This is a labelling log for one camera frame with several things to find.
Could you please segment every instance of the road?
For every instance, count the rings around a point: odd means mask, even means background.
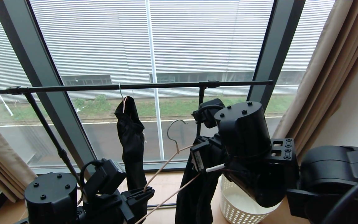
[[[272,135],[280,118],[266,118],[266,121],[270,135]],[[162,122],[165,159],[170,158],[176,150],[175,144],[167,138],[165,133],[170,123],[170,121]],[[192,144],[196,136],[196,124],[194,121],[188,121],[188,123],[185,125],[181,122],[176,122],[170,129],[169,135],[178,141],[179,148]],[[145,161],[160,160],[157,122],[143,122],[143,124],[147,141],[145,143]],[[54,126],[51,126],[51,129],[58,137],[61,146],[67,150]],[[121,160],[122,146],[117,136],[116,124],[84,124],[84,129],[98,158],[105,157],[116,161]],[[62,164],[52,141],[42,126],[0,126],[0,132],[19,156],[25,161],[31,159],[32,166]],[[213,136],[216,132],[217,128],[207,129],[203,126],[201,135]],[[175,158],[184,160],[188,156],[189,152],[184,151]]]

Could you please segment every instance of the grass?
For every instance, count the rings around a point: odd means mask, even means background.
[[[295,95],[273,95],[266,109],[266,114],[283,114],[290,106]],[[223,103],[233,105],[245,100],[244,96],[206,96],[204,101],[213,98],[220,98]],[[108,100],[104,95],[99,95],[93,100],[75,99],[73,105],[79,109],[78,116],[80,119],[115,119],[114,111],[121,100]],[[153,98],[135,99],[139,116],[142,118],[155,117],[155,102]],[[161,98],[159,99],[160,113],[162,117],[177,116],[189,117],[190,113],[198,108],[198,98]],[[28,103],[8,103],[14,116],[10,116],[5,106],[0,103],[0,123],[14,121],[33,121],[38,122],[38,118],[33,108]],[[42,104],[38,104],[42,113],[48,119]]]

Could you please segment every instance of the wooden floor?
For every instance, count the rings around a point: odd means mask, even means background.
[[[147,174],[146,178],[149,179],[152,175]],[[161,173],[150,184],[155,189],[155,194],[149,200],[148,204],[159,204],[161,201],[169,197],[175,192],[182,180],[183,173]],[[119,191],[126,190],[126,182],[124,181],[118,188]],[[176,196],[167,201],[167,203],[175,203]],[[216,192],[211,202],[213,211],[214,224],[228,224],[226,219],[220,212],[220,185],[218,184]],[[0,224],[12,224],[23,218],[27,217],[27,210],[24,201],[12,203],[7,201],[0,209]],[[175,223],[175,209],[166,208],[158,209],[146,218],[144,224],[174,224]],[[268,215],[262,224],[308,224],[306,219],[293,217],[289,213],[287,199],[284,199],[280,207],[273,213]]]

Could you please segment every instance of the corrugated metal wall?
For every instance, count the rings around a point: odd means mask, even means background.
[[[149,82],[149,39],[144,0],[32,0],[61,76],[110,75],[113,83]],[[273,0],[150,0],[157,73],[253,71]],[[304,71],[333,0],[307,0],[283,71]],[[0,88],[30,83],[0,24]],[[273,93],[296,92],[297,85]],[[244,95],[248,87],[210,89],[208,95]],[[118,91],[70,92],[93,98]],[[125,90],[153,97],[153,90]],[[195,96],[197,88],[160,89],[160,96]],[[4,96],[14,100],[22,96]]]

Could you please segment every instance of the beige curtain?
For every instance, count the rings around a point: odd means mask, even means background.
[[[24,190],[36,177],[30,167],[9,146],[0,133],[0,190],[15,202],[24,198]]]
[[[358,71],[358,0],[337,0],[297,96],[274,138],[294,138],[298,158],[313,145]]]

